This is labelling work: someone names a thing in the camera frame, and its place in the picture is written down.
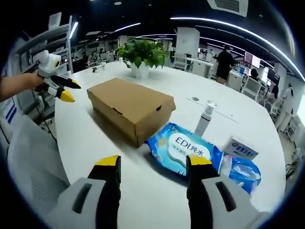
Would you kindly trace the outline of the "person's left hand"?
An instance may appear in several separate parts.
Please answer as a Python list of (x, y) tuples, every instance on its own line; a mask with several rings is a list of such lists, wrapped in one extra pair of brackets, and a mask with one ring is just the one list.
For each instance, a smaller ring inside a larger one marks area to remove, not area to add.
[(37, 72), (25, 74), (25, 88), (27, 90), (35, 90), (39, 85), (43, 84), (43, 78)]

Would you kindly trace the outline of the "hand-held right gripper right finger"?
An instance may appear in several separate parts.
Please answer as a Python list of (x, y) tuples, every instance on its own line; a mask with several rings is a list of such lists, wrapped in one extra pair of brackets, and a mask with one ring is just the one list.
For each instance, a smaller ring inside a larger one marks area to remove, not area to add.
[(258, 229), (269, 219), (235, 182), (217, 173), (210, 160), (188, 155), (187, 199), (193, 229)]

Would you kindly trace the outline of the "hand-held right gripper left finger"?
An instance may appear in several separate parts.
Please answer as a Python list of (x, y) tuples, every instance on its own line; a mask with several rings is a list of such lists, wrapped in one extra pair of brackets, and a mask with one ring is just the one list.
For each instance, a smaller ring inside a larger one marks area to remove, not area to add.
[(53, 229), (115, 229), (121, 199), (121, 156), (96, 162), (87, 178), (63, 191), (48, 215)]

